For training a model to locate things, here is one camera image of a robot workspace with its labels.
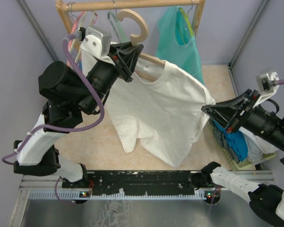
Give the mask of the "white t-shirt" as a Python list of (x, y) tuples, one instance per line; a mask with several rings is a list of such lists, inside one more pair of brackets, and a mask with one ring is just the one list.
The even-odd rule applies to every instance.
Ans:
[(168, 165), (180, 166), (209, 120), (202, 107), (215, 99), (204, 84), (170, 62), (159, 66), (139, 59), (132, 78), (129, 83), (118, 79), (105, 104), (124, 152), (133, 152), (139, 142)]

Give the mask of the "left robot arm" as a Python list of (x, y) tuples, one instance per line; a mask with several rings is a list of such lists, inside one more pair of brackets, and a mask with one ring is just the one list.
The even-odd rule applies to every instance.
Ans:
[(108, 57), (112, 63), (97, 60), (87, 73), (87, 80), (99, 100), (90, 93), (78, 74), (62, 61), (51, 63), (38, 78), (39, 92), (47, 99), (37, 124), (13, 164), (16, 174), (32, 176), (57, 175), (82, 188), (89, 182), (86, 167), (64, 158), (54, 147), (61, 137), (82, 123), (82, 114), (97, 115), (117, 79), (132, 81), (138, 57), (144, 46), (131, 42), (112, 44)]

